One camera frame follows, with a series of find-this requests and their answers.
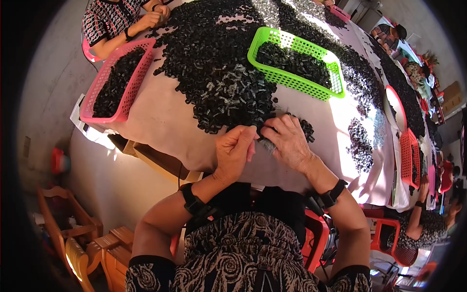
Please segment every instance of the red plastic basket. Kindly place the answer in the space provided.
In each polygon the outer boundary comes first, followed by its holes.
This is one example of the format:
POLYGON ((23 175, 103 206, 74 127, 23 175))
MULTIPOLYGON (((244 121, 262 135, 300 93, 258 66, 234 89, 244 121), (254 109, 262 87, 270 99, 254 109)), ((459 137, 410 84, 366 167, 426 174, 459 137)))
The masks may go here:
POLYGON ((402 158, 402 181, 418 190, 420 187, 420 152, 418 142, 410 128, 401 135, 401 158, 402 158), (412 146, 414 146, 415 167, 417 168, 417 179, 412 181, 412 146))
POLYGON ((130 107, 133 104, 134 98, 138 93, 138 89, 140 88, 141 82, 144 76, 146 75, 146 72, 148 71, 149 65, 151 65, 152 63, 152 47, 155 43, 156 40, 154 38, 133 41, 116 48, 110 54, 109 58, 107 58, 105 63, 102 65, 102 68, 99 70, 99 73, 94 79, 91 87, 86 93, 83 103, 81 104, 79 117, 83 122, 110 123, 113 121, 126 121, 128 119, 130 107), (104 83, 109 78, 110 68, 115 64, 115 62, 117 62, 117 60, 121 56, 129 53, 136 47, 143 48, 146 51, 146 53, 144 53, 138 66, 134 70, 133 75, 131 76, 128 85, 125 88, 125 92, 123 93, 123 96, 120 100, 120 104, 118 106, 117 111, 110 118, 93 118, 92 115, 94 114, 94 102, 96 101, 96 97, 102 89, 102 86, 104 86, 104 83))
POLYGON ((331 5, 329 7, 329 9, 331 10, 331 13, 334 14, 335 16, 339 17, 340 19, 342 19, 344 22, 347 22, 350 20, 350 14, 348 14, 347 12, 345 12, 344 10, 340 9, 339 7, 335 6, 335 5, 331 5))

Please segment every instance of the white tablecloth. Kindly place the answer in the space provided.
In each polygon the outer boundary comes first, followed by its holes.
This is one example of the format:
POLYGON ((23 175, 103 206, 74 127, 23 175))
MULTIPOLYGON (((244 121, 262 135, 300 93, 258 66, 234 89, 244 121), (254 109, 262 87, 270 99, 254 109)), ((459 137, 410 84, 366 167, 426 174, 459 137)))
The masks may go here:
MULTIPOLYGON (((347 25, 349 31, 345 28, 330 28, 325 23, 321 25, 369 59, 361 44, 361 37, 356 35, 351 23, 347 25)), ((162 58, 162 50, 163 47, 154 49, 153 57, 162 58)), ((215 135, 205 134, 197 128, 198 121, 192 117, 193 105, 185 104, 185 96, 174 90, 179 84, 177 79, 168 78, 163 73, 158 76, 152 74, 163 64, 164 59, 151 64, 130 109, 128 120, 106 124, 106 127, 127 139, 148 144, 178 158, 189 170, 212 171, 216 166, 215 135)), ((284 110, 288 109, 313 126, 315 142, 309 143, 311 150, 339 178, 350 183, 349 189, 359 203, 380 206, 387 204, 394 177, 392 137, 387 135, 383 146, 374 149, 374 165, 370 173, 360 175, 346 150, 351 145, 347 129, 350 121, 354 117, 360 118, 356 110, 357 102, 350 93, 344 99, 331 98, 323 102, 278 85, 273 97, 279 99, 278 105, 284 110)), ((390 133, 387 121, 385 129, 386 133, 390 133)), ((277 185, 296 192, 309 187, 308 181, 300 173, 279 164, 258 143, 253 161, 247 163, 240 181, 266 186, 277 185)))

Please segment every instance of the red and white patterned shirt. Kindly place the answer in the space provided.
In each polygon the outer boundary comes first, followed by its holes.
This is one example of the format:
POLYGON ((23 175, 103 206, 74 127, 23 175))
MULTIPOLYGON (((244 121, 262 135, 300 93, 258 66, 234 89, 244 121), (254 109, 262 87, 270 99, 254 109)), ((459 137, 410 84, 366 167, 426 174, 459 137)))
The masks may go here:
POLYGON ((141 6, 150 0, 93 0, 83 16, 83 33, 89 46, 113 39, 139 20, 141 6))

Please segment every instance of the green plastic basket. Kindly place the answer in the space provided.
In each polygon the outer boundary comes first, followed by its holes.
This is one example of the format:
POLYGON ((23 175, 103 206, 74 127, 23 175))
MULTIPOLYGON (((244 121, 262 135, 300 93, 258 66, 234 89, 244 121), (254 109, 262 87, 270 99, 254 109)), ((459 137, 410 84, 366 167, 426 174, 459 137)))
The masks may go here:
POLYGON ((248 61, 266 76, 266 80, 276 82, 284 86, 301 91, 319 100, 328 100, 331 96, 338 98, 345 97, 342 81, 342 69, 336 55, 326 49, 321 48, 303 38, 294 36, 274 28, 262 27, 256 31, 255 37, 248 50, 248 61), (326 63, 331 76, 331 89, 327 89, 313 81, 307 80, 287 71, 261 64, 256 61, 256 54, 259 47, 265 42, 278 43, 281 48, 288 47, 292 50, 311 55, 326 63))

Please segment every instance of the hand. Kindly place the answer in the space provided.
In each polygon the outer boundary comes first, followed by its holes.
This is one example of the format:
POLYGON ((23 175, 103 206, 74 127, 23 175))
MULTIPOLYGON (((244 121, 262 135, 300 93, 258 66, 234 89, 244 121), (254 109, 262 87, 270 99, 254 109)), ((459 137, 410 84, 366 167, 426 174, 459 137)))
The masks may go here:
POLYGON ((255 152, 256 126, 237 126, 216 139, 216 179, 231 185, 238 180, 246 161, 250 162, 255 152))
POLYGON ((261 134, 276 145, 272 155, 298 172, 305 174, 318 158, 308 147, 300 121, 296 117, 285 114, 280 118, 269 119, 264 122, 261 134))
POLYGON ((163 21, 166 21, 170 16, 170 8, 167 5, 157 5, 154 11, 162 14, 163 21))
POLYGON ((418 191, 418 200, 420 202, 425 202, 426 196, 428 195, 430 181, 428 179, 428 174, 425 174, 420 179, 420 188, 418 191))
POLYGON ((149 11, 134 25, 138 29, 138 32, 147 28, 153 28, 161 22, 161 15, 161 12, 149 11))

